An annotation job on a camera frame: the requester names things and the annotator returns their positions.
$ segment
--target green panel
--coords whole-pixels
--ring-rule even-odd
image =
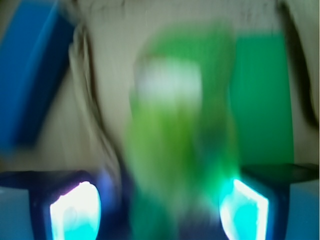
[[[293,163],[293,124],[284,37],[241,36],[230,84],[242,164]]]

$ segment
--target blue object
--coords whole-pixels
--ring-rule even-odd
[[[102,203],[86,171],[3,172],[0,198],[0,210],[10,209],[0,214],[0,239],[97,238]]]
[[[73,32],[57,2],[21,2],[0,46],[0,152],[35,143],[68,66]]]
[[[256,164],[225,185],[222,227],[231,239],[319,239],[319,165]]]

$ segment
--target cyan light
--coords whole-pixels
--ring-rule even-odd
[[[231,189],[219,208],[225,234],[230,240],[265,240],[269,200],[238,179]]]
[[[95,240],[101,217],[97,188],[80,183],[50,205],[50,217],[53,240]]]

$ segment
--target beige fabric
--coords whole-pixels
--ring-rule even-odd
[[[310,77],[313,111],[319,122],[319,0],[281,0],[290,11]]]
[[[152,34],[171,23],[221,18],[231,21],[238,34],[283,31],[276,0],[85,1],[76,2],[82,6],[81,14],[92,40],[98,101],[110,138],[121,152],[131,117],[129,91],[134,86],[133,66],[139,49]],[[298,97],[298,76],[291,61],[288,64],[295,161],[318,163],[319,128],[306,121]]]

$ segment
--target green object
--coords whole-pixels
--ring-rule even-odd
[[[194,207],[206,213],[216,211],[224,183],[238,175],[235,130],[227,100],[235,51],[232,31],[217,23],[167,29],[141,52],[137,65],[160,60],[159,72],[147,79],[162,75],[166,71],[163,66],[176,70],[180,63],[195,63],[200,69],[202,98],[197,112],[189,101],[177,99],[166,104],[131,95],[126,162],[140,191],[130,214],[134,239],[170,239],[165,236],[175,236],[172,230]],[[151,216],[144,224],[148,213]]]
[[[241,163],[293,163],[290,86],[282,34],[237,39],[230,98]]]
[[[176,240],[178,228],[156,198],[135,189],[129,214],[131,239]]]

